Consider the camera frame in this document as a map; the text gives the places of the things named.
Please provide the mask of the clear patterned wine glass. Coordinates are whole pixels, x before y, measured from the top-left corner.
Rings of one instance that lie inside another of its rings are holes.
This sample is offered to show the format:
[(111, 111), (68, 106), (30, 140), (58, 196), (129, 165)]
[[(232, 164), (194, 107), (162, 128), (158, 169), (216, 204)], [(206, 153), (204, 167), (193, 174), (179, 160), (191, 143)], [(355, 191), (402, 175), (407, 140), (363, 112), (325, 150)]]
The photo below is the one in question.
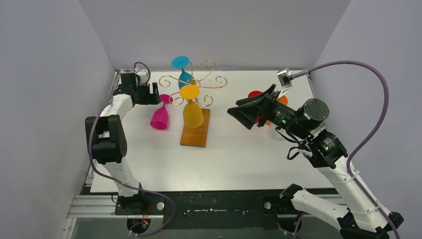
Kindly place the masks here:
[(271, 139), (281, 140), (282, 136), (277, 132), (276, 125), (273, 123), (270, 123), (268, 125), (268, 135)]

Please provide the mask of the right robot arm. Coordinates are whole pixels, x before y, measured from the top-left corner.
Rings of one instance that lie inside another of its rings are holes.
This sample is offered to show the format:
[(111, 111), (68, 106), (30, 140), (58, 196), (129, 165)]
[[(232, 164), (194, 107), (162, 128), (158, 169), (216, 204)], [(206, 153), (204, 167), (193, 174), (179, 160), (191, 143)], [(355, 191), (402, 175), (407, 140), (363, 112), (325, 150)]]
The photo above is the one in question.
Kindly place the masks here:
[(265, 122), (283, 129), (313, 168), (321, 173), (344, 200), (338, 205), (292, 184), (280, 193), (280, 206), (286, 213), (300, 211), (336, 228), (345, 239), (386, 239), (404, 219), (384, 208), (348, 161), (339, 138), (327, 131), (328, 106), (319, 99), (308, 99), (294, 110), (277, 100), (274, 86), (260, 95), (238, 100), (228, 114), (250, 129)]

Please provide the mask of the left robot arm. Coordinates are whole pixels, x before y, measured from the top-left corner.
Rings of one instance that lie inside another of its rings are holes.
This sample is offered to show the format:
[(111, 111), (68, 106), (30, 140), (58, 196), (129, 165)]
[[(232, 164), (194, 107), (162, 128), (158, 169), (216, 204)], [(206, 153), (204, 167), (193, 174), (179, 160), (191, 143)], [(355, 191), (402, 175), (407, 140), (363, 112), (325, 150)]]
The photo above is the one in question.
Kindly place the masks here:
[(161, 100), (157, 84), (149, 84), (151, 74), (147, 70), (123, 73), (119, 77), (118, 86), (104, 109), (95, 117), (85, 119), (87, 147), (90, 164), (96, 161), (108, 174), (95, 167), (93, 170), (117, 186), (117, 207), (140, 215), (147, 211), (148, 201), (125, 159), (128, 146), (122, 119), (135, 105), (158, 105)]

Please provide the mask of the yellow wine glass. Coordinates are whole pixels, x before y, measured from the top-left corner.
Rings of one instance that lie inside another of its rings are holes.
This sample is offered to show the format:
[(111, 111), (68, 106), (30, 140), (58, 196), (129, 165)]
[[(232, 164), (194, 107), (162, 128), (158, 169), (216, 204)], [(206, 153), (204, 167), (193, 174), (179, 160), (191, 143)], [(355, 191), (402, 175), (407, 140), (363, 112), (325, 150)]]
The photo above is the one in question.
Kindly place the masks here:
[(184, 125), (187, 128), (198, 128), (203, 122), (202, 109), (197, 103), (197, 97), (200, 94), (199, 87), (196, 85), (185, 85), (180, 89), (180, 96), (187, 102), (183, 110)]

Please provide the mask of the orange wine glass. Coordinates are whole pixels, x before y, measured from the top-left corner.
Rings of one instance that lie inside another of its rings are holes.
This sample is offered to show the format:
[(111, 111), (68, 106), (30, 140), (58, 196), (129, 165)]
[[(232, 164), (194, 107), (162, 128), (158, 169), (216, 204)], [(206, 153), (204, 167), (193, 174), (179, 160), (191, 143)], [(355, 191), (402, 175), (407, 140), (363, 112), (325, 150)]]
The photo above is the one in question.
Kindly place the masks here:
[[(278, 99), (278, 102), (286, 106), (288, 104), (288, 98), (286, 96), (281, 96)], [(267, 120), (266, 125), (270, 125), (270, 124), (271, 124), (271, 122), (269, 120)]]

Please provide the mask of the magenta wine glass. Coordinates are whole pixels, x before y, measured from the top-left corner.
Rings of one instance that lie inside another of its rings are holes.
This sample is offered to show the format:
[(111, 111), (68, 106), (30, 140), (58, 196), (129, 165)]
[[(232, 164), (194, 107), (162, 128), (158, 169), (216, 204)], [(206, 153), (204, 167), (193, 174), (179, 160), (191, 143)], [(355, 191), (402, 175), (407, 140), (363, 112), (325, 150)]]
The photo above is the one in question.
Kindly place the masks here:
[(173, 101), (173, 98), (167, 94), (161, 94), (160, 99), (163, 105), (154, 112), (150, 126), (154, 129), (165, 130), (169, 123), (169, 114), (166, 106)]

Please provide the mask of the red wine glass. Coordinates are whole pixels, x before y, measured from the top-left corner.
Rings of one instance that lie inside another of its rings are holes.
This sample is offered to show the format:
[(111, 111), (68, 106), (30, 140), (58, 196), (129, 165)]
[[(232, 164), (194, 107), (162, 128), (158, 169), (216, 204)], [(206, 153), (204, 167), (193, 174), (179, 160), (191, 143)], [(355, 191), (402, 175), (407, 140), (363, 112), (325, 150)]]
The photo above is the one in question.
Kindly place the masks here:
[(258, 96), (260, 96), (262, 93), (263, 93), (262, 91), (252, 91), (252, 92), (250, 92), (250, 93), (248, 94), (248, 97), (249, 97), (249, 98), (258, 97)]

